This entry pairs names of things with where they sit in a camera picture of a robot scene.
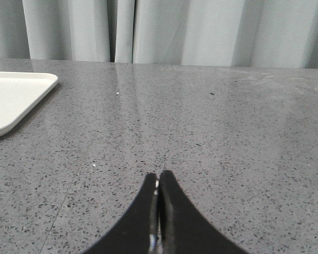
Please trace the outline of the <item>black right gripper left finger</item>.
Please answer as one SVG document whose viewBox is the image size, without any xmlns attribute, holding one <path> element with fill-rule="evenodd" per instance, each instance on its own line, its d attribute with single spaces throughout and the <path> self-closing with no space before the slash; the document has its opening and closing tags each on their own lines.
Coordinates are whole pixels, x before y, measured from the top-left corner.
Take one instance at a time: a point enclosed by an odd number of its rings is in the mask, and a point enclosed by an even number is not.
<svg viewBox="0 0 318 254">
<path fill-rule="evenodd" d="M 158 180 L 147 174 L 120 220 L 85 253 L 157 253 Z"/>
</svg>

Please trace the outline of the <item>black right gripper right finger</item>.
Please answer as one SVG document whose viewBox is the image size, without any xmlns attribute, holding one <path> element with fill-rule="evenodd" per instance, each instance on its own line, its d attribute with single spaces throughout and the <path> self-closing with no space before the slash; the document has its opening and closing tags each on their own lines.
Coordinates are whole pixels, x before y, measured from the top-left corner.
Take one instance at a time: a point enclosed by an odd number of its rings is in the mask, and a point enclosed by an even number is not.
<svg viewBox="0 0 318 254">
<path fill-rule="evenodd" d="M 169 170 L 160 175 L 158 208 L 164 253 L 246 253 L 201 215 Z"/>
</svg>

